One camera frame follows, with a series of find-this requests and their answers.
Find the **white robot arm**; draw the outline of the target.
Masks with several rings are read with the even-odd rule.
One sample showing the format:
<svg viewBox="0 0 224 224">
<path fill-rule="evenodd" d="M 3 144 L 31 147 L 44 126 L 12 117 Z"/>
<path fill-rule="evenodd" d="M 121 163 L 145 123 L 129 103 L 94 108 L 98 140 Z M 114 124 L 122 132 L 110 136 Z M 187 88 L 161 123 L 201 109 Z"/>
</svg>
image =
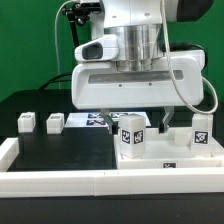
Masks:
<svg viewBox="0 0 224 224">
<path fill-rule="evenodd" d="M 162 107 L 166 132 L 176 106 L 194 111 L 203 99 L 207 55 L 171 44 L 169 22 L 197 21 L 214 0 L 81 0 L 93 23 L 92 40 L 75 49 L 72 102 L 99 109 Z"/>
</svg>

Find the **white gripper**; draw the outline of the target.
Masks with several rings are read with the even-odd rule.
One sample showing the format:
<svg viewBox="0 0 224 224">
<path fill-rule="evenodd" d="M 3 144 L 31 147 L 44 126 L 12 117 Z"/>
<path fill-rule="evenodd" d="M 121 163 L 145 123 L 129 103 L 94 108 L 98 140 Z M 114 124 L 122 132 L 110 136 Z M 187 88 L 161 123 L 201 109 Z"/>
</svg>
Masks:
<svg viewBox="0 0 224 224">
<path fill-rule="evenodd" d="M 78 109 L 102 109 L 110 134 L 117 133 L 117 123 L 108 109 L 165 107 L 159 132 L 166 133 L 173 106 L 202 101 L 203 67 L 201 50 L 173 52 L 170 58 L 154 60 L 153 68 L 143 72 L 119 72 L 113 62 L 81 63 L 72 74 L 72 102 Z"/>
</svg>

